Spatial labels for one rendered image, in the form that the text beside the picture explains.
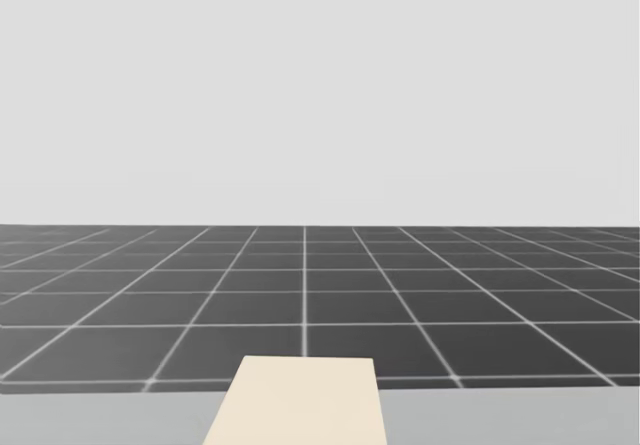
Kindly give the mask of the tall board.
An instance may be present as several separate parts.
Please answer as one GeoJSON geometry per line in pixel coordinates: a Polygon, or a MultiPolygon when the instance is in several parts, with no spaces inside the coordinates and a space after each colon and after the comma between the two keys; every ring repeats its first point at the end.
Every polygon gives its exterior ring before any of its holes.
{"type": "Polygon", "coordinates": [[[247,355],[202,445],[387,445],[374,362],[247,355]]]}

